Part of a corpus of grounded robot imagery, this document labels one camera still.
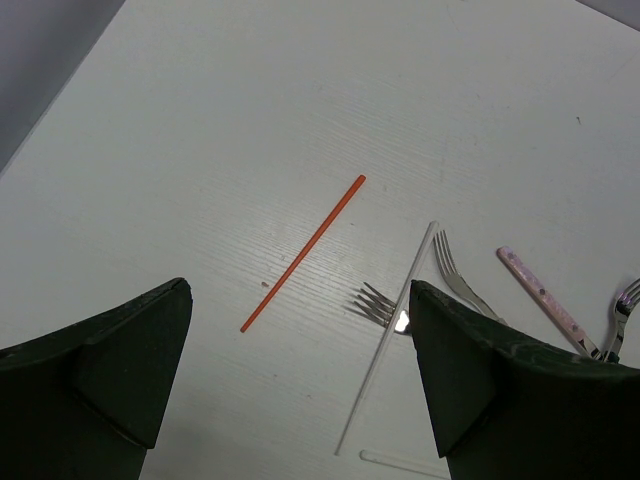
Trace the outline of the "fork with green patterned handle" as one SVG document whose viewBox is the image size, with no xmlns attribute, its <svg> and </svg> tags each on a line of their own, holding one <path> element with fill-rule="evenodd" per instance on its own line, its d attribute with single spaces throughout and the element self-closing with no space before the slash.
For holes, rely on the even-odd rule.
<svg viewBox="0 0 640 480">
<path fill-rule="evenodd" d="M 618 363 L 619 354 L 624 343 L 625 330 L 633 310 L 639 305 L 639 283 L 636 279 L 624 288 L 616 297 L 612 306 L 614 334 L 603 359 L 607 363 Z"/>
</svg>

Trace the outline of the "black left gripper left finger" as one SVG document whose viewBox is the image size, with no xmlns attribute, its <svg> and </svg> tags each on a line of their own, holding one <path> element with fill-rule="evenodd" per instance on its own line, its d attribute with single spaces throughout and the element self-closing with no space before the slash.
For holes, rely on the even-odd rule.
<svg viewBox="0 0 640 480">
<path fill-rule="evenodd" d="M 137 479 L 156 445 L 188 334 L 174 278 L 1 352 L 4 479 Z"/>
</svg>

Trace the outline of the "fork with pink handle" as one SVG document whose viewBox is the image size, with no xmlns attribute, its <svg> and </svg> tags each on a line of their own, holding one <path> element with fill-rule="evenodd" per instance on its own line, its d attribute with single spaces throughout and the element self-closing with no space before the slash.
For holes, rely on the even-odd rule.
<svg viewBox="0 0 640 480">
<path fill-rule="evenodd" d="M 506 325 L 507 322 L 499 317 L 488 303 L 469 286 L 458 271 L 446 232 L 444 230 L 438 231 L 433 242 L 436 263 L 446 285 L 462 300 L 471 303 L 485 317 Z M 496 251 L 496 255 L 579 353 L 597 361 L 604 360 L 603 353 L 588 337 L 584 329 L 560 305 L 512 249 L 507 246 L 500 247 Z"/>
</svg>

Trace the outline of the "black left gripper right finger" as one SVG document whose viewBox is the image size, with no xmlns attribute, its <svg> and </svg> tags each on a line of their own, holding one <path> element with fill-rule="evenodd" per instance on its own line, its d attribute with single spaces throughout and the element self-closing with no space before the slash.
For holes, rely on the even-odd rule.
<svg viewBox="0 0 640 480">
<path fill-rule="evenodd" d="M 639 372 L 489 319 L 428 282 L 409 318 L 438 455 L 454 479 L 635 479 Z"/>
</svg>

